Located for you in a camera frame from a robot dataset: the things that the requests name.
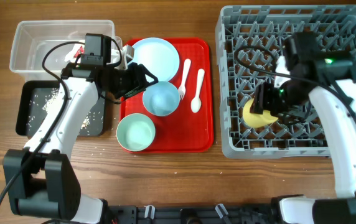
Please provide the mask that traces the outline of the blue bowl with food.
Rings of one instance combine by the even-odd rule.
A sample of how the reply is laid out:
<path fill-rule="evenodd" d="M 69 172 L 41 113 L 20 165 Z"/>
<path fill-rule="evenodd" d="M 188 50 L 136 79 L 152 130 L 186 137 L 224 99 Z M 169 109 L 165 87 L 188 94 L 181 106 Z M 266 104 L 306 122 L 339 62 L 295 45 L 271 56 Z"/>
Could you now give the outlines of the blue bowl with food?
<path fill-rule="evenodd" d="M 159 82 L 143 93 L 145 109 L 155 116 L 169 116 L 180 103 L 178 89 L 170 82 Z"/>

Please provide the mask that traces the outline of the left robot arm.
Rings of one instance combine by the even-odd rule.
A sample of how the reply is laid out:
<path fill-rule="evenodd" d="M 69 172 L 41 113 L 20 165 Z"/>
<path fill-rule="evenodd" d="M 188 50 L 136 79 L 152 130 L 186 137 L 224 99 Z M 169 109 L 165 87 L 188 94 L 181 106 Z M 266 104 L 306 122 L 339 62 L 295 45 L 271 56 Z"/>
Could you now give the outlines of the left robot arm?
<path fill-rule="evenodd" d="M 93 105 L 106 93 L 120 104 L 157 83 L 144 65 L 122 68 L 113 62 L 116 41 L 88 33 L 84 52 L 68 63 L 56 79 L 59 94 L 55 109 L 21 150 L 10 149 L 3 159 L 8 198 L 13 214 L 59 223 L 112 223 L 106 200 L 82 194 L 70 163 L 73 145 Z"/>

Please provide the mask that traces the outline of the yellow plastic cup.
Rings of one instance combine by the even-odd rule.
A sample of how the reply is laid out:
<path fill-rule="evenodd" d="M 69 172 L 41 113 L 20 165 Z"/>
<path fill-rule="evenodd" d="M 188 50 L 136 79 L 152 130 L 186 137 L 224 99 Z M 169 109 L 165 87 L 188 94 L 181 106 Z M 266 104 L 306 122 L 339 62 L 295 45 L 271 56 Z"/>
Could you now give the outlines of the yellow plastic cup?
<path fill-rule="evenodd" d="M 247 126 L 251 128 L 261 128 L 278 120 L 278 117 L 272 116 L 268 110 L 264 110 L 262 114 L 251 113 L 250 108 L 252 103 L 253 99 L 250 98 L 245 103 L 242 111 L 242 117 Z"/>

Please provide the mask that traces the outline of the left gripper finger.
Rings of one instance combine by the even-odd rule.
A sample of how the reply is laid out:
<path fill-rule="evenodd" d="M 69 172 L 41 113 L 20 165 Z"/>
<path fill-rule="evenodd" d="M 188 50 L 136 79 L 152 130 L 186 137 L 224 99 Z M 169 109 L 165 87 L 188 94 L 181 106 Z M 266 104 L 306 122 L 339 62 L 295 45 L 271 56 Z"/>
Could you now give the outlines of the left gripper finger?
<path fill-rule="evenodd" d="M 130 90 L 128 91 L 127 93 L 125 93 L 123 95 L 123 98 L 125 100 L 131 98 L 131 97 L 134 97 L 135 95 L 138 95 L 140 94 L 141 92 L 144 92 L 147 88 L 149 88 L 150 86 L 153 86 L 154 83 L 150 83 L 150 84 L 147 84 L 147 85 L 144 85 L 144 86 L 139 86 L 139 87 L 136 87 L 135 89 L 133 90 Z"/>
<path fill-rule="evenodd" d="M 141 69 L 144 80 L 147 81 L 149 84 L 156 84 L 159 82 L 158 78 L 153 75 L 143 64 L 139 64 L 139 68 Z"/>

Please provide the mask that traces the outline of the light blue plate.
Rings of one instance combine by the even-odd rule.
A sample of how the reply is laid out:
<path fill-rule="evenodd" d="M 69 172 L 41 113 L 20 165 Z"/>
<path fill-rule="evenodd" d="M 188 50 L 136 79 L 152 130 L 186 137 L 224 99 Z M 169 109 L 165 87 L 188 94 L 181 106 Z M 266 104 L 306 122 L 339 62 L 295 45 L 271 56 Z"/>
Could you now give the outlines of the light blue plate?
<path fill-rule="evenodd" d="M 143 64 L 160 82 L 171 81 L 180 66 L 177 49 L 168 41 L 149 37 L 133 44 L 133 62 Z"/>

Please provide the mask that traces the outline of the red ketchup packet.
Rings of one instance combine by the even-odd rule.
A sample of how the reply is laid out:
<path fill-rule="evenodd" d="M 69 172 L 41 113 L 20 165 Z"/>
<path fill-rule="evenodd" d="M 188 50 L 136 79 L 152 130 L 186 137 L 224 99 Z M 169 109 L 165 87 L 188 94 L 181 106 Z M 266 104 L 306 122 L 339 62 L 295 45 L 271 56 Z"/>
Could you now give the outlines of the red ketchup packet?
<path fill-rule="evenodd" d="M 75 53 L 74 57 L 77 58 L 80 54 L 83 54 L 83 53 L 84 53 L 84 48 L 82 46 L 80 46 L 80 48 Z"/>

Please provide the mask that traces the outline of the rice and peanut scraps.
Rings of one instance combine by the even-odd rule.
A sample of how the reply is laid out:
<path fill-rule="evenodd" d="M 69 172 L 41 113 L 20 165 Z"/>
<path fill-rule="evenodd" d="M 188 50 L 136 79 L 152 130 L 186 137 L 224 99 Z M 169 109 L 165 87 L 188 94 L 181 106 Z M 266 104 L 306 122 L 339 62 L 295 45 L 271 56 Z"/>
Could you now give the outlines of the rice and peanut scraps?
<path fill-rule="evenodd" d="M 35 88 L 28 102 L 28 115 L 25 124 L 25 135 L 33 136 L 38 130 L 49 111 L 54 108 L 58 98 L 58 88 Z M 103 130 L 105 101 L 100 98 L 90 109 L 80 128 L 81 136 L 97 136 Z"/>

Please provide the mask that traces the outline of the white plastic spoon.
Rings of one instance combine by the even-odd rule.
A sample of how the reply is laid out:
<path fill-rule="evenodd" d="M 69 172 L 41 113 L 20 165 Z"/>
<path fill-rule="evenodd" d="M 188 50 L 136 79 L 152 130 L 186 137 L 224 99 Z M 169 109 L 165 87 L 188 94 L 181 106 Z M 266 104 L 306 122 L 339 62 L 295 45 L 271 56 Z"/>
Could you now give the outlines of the white plastic spoon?
<path fill-rule="evenodd" d="M 204 81 L 204 76 L 205 76 L 205 70 L 204 69 L 199 69 L 197 73 L 197 83 L 196 83 L 196 90 L 195 90 L 195 96 L 191 101 L 190 107 L 193 113 L 198 113 L 201 107 L 201 99 L 200 99 L 200 91 L 202 88 L 202 84 Z"/>

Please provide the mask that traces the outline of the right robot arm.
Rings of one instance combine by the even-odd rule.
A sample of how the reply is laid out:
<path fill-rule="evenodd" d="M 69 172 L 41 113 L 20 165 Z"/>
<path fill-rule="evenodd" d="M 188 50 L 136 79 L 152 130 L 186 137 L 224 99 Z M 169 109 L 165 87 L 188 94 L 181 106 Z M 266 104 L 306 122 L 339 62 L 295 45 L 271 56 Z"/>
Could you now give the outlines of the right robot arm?
<path fill-rule="evenodd" d="M 274 83 L 260 85 L 243 119 L 260 128 L 308 101 L 326 137 L 334 166 L 335 199 L 285 196 L 276 200 L 282 223 L 356 223 L 356 63 L 348 51 L 323 52 L 312 32 L 298 32 L 283 45 Z"/>

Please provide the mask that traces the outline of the mint green bowl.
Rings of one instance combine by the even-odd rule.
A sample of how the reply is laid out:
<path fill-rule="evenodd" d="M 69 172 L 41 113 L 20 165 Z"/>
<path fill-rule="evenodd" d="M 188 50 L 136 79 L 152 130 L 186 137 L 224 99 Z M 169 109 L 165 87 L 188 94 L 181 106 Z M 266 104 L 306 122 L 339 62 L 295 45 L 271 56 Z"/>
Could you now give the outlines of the mint green bowl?
<path fill-rule="evenodd" d="M 156 135 L 153 121 L 140 113 L 124 117 L 116 129 L 116 138 L 122 148 L 130 152 L 139 152 L 148 148 Z"/>

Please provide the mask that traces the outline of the white plastic fork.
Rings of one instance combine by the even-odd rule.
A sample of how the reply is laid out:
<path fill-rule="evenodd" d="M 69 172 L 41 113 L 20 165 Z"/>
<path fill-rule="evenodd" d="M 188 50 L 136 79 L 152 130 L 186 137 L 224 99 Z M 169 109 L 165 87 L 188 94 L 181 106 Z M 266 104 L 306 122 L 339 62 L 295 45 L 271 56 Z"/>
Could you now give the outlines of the white plastic fork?
<path fill-rule="evenodd" d="M 180 83 L 180 86 L 178 88 L 178 92 L 179 92 L 179 99 L 182 101 L 185 93 L 186 93 L 186 88 L 185 88 L 185 84 L 187 81 L 187 77 L 189 74 L 189 70 L 190 70 L 190 66 L 191 66 L 191 59 L 187 58 L 184 60 L 184 66 L 183 66 L 183 71 L 182 71 L 182 80 Z"/>

